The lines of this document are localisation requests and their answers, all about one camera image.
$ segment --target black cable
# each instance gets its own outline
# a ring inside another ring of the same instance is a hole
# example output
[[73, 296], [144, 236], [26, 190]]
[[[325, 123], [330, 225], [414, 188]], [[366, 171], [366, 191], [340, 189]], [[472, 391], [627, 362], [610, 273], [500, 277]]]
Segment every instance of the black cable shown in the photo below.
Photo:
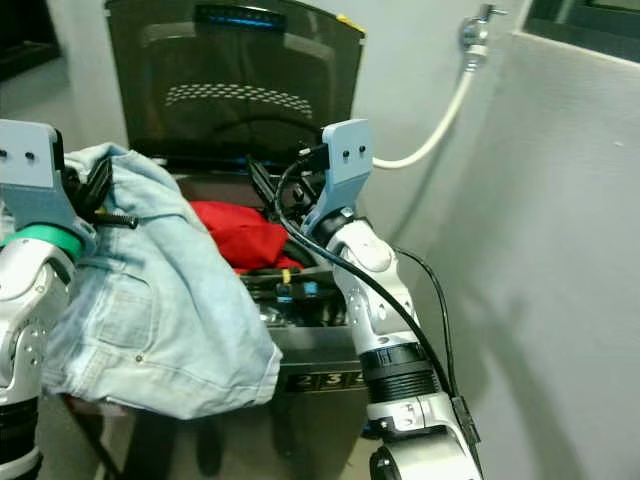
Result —
[[422, 260], [415, 253], [410, 252], [408, 250], [404, 250], [403, 248], [393, 247], [393, 249], [401, 255], [410, 258], [418, 265], [422, 267], [422, 269], [427, 273], [429, 278], [431, 279], [431, 283], [433, 284], [433, 288], [436, 291], [438, 296], [438, 302], [440, 303], [440, 311], [442, 312], [442, 330], [444, 331], [444, 348], [447, 355], [447, 375], [449, 376], [449, 383], [451, 384], [451, 391], [454, 396], [459, 397], [460, 391], [458, 390], [458, 382], [456, 381], [456, 369], [454, 365], [454, 356], [453, 356], [453, 339], [451, 335], [451, 324], [449, 322], [449, 312], [447, 310], [447, 301], [444, 296], [444, 289], [442, 288], [442, 284], [440, 280], [438, 280], [438, 276], [436, 272], [433, 271], [431, 266], [427, 264], [424, 260]]
[[398, 315], [400, 315], [402, 319], [406, 322], [406, 324], [409, 326], [411, 331], [414, 333], [414, 335], [418, 339], [418, 342], [420, 343], [422, 349], [425, 351], [425, 354], [433, 364], [433, 368], [436, 372], [436, 375], [438, 376], [438, 380], [440, 381], [442, 390], [445, 393], [447, 393], [449, 396], [451, 396], [452, 392], [451, 392], [451, 387], [449, 386], [449, 381], [445, 374], [444, 368], [442, 368], [442, 364], [440, 363], [440, 360], [436, 355], [435, 350], [429, 343], [429, 340], [425, 336], [420, 326], [416, 323], [413, 317], [409, 315], [409, 313], [400, 304], [400, 302], [398, 302], [393, 297], [393, 295], [391, 295], [387, 290], [384, 289], [384, 287], [382, 287], [382, 285], [376, 282], [364, 271], [360, 270], [358, 267], [356, 267], [352, 263], [347, 262], [343, 258], [340, 258], [339, 256], [333, 254], [332, 252], [320, 246], [310, 238], [307, 238], [285, 216], [283, 207], [282, 207], [282, 192], [284, 191], [285, 183], [287, 182], [287, 179], [289, 178], [291, 173], [294, 170], [300, 168], [307, 161], [308, 161], [308, 158], [305, 158], [305, 157], [299, 158], [298, 160], [296, 160], [294, 163], [292, 163], [287, 167], [287, 169], [284, 171], [284, 173], [281, 175], [280, 179], [278, 180], [278, 185], [276, 187], [276, 193], [275, 193], [275, 199], [274, 199], [274, 206], [276, 209], [276, 214], [280, 219], [280, 223], [285, 228], [285, 230], [289, 233], [289, 235], [291, 235], [295, 240], [300, 242], [309, 250], [317, 253], [321, 257], [324, 257], [331, 263], [339, 266], [340, 268], [346, 270], [350, 274], [358, 277], [360, 280], [366, 283], [369, 287], [371, 287], [378, 295], [380, 295], [389, 305], [391, 305], [391, 307], [396, 312], [398, 312]]

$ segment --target green ring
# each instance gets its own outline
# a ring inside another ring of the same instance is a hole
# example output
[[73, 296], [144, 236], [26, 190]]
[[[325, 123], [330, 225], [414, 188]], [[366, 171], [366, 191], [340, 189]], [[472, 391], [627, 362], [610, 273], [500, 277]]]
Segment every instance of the green ring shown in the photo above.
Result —
[[67, 252], [73, 260], [77, 260], [83, 251], [82, 242], [74, 234], [51, 225], [29, 225], [16, 233], [9, 235], [2, 242], [2, 246], [7, 245], [16, 238], [35, 238], [48, 242]]

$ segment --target white hose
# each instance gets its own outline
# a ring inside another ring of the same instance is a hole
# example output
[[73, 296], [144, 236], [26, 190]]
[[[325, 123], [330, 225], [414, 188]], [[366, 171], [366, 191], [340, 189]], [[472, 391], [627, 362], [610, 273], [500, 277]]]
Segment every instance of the white hose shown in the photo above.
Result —
[[460, 82], [458, 83], [456, 93], [453, 95], [453, 98], [449, 103], [449, 107], [447, 108], [444, 117], [442, 117], [442, 120], [440, 120], [440, 123], [433, 131], [431, 136], [418, 150], [416, 150], [408, 157], [403, 158], [402, 160], [389, 161], [374, 158], [373, 165], [375, 167], [388, 170], [404, 168], [408, 167], [409, 165], [413, 165], [414, 163], [431, 153], [431, 151], [440, 143], [447, 131], [449, 131], [451, 124], [458, 116], [458, 112], [460, 111], [460, 107], [462, 106], [462, 103], [464, 101], [464, 97], [467, 95], [469, 87], [471, 86], [471, 81], [473, 80], [474, 73], [474, 71], [465, 71], [462, 74], [462, 76], [460, 77]]

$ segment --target laundry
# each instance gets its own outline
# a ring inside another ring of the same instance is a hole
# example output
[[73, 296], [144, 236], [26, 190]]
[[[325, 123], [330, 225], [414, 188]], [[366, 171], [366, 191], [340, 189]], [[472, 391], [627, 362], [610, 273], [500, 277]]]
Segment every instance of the laundry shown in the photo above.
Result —
[[285, 229], [269, 223], [258, 211], [214, 201], [195, 201], [191, 206], [232, 267], [241, 271], [302, 268], [284, 254], [289, 238]]
[[98, 227], [97, 252], [78, 263], [51, 332], [45, 386], [181, 419], [269, 401], [282, 355], [176, 182], [113, 144], [65, 163], [84, 180], [104, 156], [113, 163], [105, 207], [139, 217], [139, 226]]

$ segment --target red cloth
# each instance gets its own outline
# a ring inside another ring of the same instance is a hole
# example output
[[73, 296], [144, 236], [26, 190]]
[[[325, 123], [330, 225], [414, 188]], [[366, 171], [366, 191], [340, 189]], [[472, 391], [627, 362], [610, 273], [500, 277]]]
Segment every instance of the red cloth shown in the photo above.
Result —
[[191, 206], [232, 267], [302, 268], [282, 253], [289, 238], [286, 230], [267, 222], [258, 211], [213, 201], [191, 202]]

